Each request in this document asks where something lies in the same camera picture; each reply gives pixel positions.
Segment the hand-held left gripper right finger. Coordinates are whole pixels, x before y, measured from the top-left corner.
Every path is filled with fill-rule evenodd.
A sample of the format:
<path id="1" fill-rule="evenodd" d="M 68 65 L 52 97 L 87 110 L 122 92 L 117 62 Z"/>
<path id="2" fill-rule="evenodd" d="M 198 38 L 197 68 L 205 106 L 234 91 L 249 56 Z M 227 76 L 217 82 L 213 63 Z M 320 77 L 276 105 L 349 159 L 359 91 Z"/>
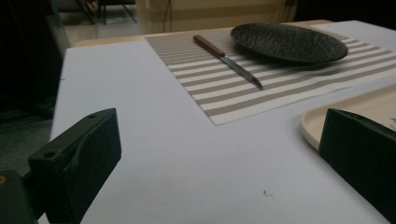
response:
<path id="1" fill-rule="evenodd" d="M 318 152 L 387 221 L 396 224 L 396 132 L 361 115 L 330 108 Z"/>

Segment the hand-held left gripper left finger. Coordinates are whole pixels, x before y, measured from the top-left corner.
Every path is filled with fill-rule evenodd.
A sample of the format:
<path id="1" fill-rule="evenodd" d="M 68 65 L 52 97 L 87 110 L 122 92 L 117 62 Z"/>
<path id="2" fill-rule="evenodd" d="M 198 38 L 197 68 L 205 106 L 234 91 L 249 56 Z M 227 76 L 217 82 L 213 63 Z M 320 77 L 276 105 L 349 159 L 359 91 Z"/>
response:
<path id="1" fill-rule="evenodd" d="M 114 108 L 86 116 L 30 156 L 49 222 L 79 224 L 120 159 Z"/>

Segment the cream plastic tray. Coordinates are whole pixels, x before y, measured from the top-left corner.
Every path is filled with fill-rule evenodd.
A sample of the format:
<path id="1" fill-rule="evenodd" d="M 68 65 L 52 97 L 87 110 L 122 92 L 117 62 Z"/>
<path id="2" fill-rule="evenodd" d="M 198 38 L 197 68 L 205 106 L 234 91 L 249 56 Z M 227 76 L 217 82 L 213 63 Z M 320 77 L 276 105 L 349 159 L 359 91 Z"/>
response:
<path id="1" fill-rule="evenodd" d="M 304 112 L 300 120 L 300 130 L 304 139 L 315 150 L 318 150 L 329 108 L 358 114 L 396 132 L 396 84 Z"/>

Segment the striped beige placemat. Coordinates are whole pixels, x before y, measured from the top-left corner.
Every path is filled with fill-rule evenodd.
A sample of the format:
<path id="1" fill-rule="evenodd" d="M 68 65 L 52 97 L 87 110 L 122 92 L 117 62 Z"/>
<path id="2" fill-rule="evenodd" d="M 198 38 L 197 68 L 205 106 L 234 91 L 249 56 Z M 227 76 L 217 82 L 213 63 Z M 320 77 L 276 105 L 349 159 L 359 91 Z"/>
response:
<path id="1" fill-rule="evenodd" d="M 231 31 L 202 32 L 257 78 L 259 90 L 233 69 L 198 46 L 193 34 L 152 36 L 150 46 L 206 115 L 217 125 L 255 116 L 305 98 L 326 94 L 385 77 L 396 77 L 396 53 L 342 35 L 345 58 L 318 65 L 293 65 L 244 50 Z"/>

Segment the dark textured oval plate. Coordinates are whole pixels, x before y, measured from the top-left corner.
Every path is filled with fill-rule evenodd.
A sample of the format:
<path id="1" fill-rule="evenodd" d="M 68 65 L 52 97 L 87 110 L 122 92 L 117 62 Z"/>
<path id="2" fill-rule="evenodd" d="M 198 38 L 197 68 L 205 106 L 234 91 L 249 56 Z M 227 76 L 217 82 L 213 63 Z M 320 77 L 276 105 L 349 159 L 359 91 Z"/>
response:
<path id="1" fill-rule="evenodd" d="M 246 49 L 292 63 L 330 63 L 348 53 L 347 46 L 333 36 L 287 24 L 243 24 L 231 30 L 231 38 Z"/>

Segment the metal stand legs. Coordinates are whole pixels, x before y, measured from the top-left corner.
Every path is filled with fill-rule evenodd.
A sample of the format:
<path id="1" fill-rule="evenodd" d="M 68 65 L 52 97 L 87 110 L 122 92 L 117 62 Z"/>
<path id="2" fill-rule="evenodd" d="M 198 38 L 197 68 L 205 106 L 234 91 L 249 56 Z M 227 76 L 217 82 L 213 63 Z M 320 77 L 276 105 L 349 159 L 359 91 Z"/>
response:
<path id="1" fill-rule="evenodd" d="M 136 18 L 128 8 L 128 6 L 134 6 L 136 4 L 135 0 L 74 0 L 74 1 L 78 4 L 79 7 L 82 8 L 82 11 L 88 17 L 88 20 L 90 21 L 91 24 L 94 24 L 92 18 L 93 12 L 90 9 L 90 4 L 92 3 L 92 1 L 97 2 L 97 6 L 98 6 L 97 16 L 99 19 L 102 20 L 103 25 L 106 25 L 106 18 L 107 18 L 106 9 L 110 6 L 122 6 L 123 9 L 126 11 L 126 13 L 130 16 L 132 21 L 134 23 L 137 23 Z"/>

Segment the wooden-handled table knife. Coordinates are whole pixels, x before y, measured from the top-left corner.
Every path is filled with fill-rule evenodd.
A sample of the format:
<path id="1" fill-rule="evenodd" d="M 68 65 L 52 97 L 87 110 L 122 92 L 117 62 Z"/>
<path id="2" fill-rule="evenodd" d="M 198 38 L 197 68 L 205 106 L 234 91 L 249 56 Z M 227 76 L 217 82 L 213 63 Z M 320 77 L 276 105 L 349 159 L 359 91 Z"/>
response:
<path id="1" fill-rule="evenodd" d="M 205 49 L 209 53 L 211 53 L 213 56 L 219 58 L 221 61 L 223 61 L 225 64 L 227 64 L 230 68 L 232 68 L 238 75 L 243 77 L 245 80 L 248 82 L 252 83 L 255 85 L 259 90 L 263 90 L 263 86 L 260 83 L 260 81 L 255 78 L 252 74 L 250 74 L 247 70 L 245 70 L 243 67 L 241 67 L 239 64 L 234 62 L 231 58 L 229 58 L 222 50 L 217 48 L 215 45 L 213 45 L 211 42 L 209 42 L 207 39 L 205 39 L 201 35 L 195 35 L 193 37 L 194 42 L 199 45 L 201 48 Z"/>

